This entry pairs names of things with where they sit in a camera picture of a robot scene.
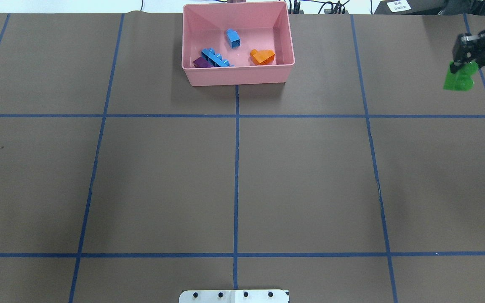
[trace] green building block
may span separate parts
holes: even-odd
[[[446,74],[444,90],[461,90],[467,91],[473,88],[475,81],[471,79],[471,76],[478,71],[479,67],[475,61],[471,61],[464,65],[457,73],[452,74],[450,72],[450,66]]]

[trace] orange building block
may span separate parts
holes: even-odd
[[[274,60],[275,53],[272,50],[251,50],[250,56],[252,57],[252,61],[256,65],[265,65],[269,64]]]

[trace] pink plastic container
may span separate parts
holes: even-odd
[[[239,34],[241,46],[231,48],[226,30]],[[233,67],[196,68],[204,48],[214,48]],[[274,50],[274,61],[254,65],[250,51]],[[183,7],[181,65],[192,86],[281,83],[293,65],[293,41],[287,5],[283,1],[187,4]]]

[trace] white bracket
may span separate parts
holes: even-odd
[[[179,303],[289,303],[287,290],[183,291]]]

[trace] blue building block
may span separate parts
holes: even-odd
[[[238,48],[239,46],[241,46],[241,39],[239,38],[239,34],[237,34],[236,31],[234,31],[233,29],[228,29],[226,31],[226,35],[227,40],[231,44],[231,48]]]
[[[202,57],[207,60],[210,64],[214,65],[215,67],[228,67],[229,61],[222,60],[222,56],[220,54],[214,53],[213,48],[204,48],[202,50]]]

